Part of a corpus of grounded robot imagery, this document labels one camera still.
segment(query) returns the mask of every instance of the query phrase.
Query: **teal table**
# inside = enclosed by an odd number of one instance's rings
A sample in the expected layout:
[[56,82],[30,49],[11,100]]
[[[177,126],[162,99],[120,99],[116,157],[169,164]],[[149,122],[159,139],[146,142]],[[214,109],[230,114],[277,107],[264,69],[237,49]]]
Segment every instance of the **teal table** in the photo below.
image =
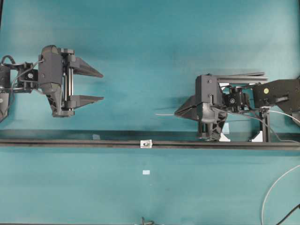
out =
[[[296,0],[6,0],[1,55],[35,62],[46,45],[75,49],[105,76],[77,75],[75,94],[105,99],[59,119],[45,96],[19,94],[0,136],[196,132],[194,121],[155,114],[173,113],[193,95],[200,74],[264,71],[269,80],[297,78],[299,12]],[[300,132],[289,118],[271,117],[277,132]],[[258,126],[229,120],[229,135],[245,140]],[[284,149],[2,147],[0,222],[137,224],[144,216],[166,225],[256,225],[267,189],[300,164],[299,155]],[[275,186],[266,224],[300,203],[299,175],[294,171]],[[295,212],[285,224],[299,221]]]

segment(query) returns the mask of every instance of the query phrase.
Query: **black metal rail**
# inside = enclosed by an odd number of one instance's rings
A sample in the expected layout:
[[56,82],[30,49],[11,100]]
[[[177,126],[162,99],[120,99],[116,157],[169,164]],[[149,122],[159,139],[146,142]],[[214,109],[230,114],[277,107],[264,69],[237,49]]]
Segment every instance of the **black metal rail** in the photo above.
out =
[[[291,142],[195,142],[152,141],[153,149],[241,149],[241,150],[300,150]],[[47,139],[0,139],[0,146],[18,147],[79,147],[79,148],[140,148],[140,141],[116,140],[47,140]]]

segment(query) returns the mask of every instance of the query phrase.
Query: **metal bracket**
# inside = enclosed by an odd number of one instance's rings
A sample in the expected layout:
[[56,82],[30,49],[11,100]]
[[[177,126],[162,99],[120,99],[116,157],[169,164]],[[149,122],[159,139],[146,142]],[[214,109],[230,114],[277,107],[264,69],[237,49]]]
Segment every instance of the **metal bracket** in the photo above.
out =
[[141,140],[141,149],[152,149],[152,140]]

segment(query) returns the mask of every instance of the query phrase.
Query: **gripper jaw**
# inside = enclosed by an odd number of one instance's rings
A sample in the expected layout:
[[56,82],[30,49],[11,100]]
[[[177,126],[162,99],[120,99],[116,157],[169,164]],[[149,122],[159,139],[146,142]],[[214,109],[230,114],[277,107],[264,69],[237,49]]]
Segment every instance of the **gripper jaw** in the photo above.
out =
[[74,50],[49,45],[43,48],[38,84],[48,98],[53,117],[69,117],[74,109],[95,103],[103,97],[73,95],[74,74],[101,78],[103,75],[74,55]]
[[103,75],[99,73],[96,69],[87,64],[84,60],[79,57],[74,57],[70,55],[68,58],[70,67],[74,69],[74,74],[85,75],[85,76],[94,76],[102,78]]
[[174,113],[175,116],[183,117],[190,120],[199,120],[197,108],[195,105],[195,95],[192,95],[178,110]]

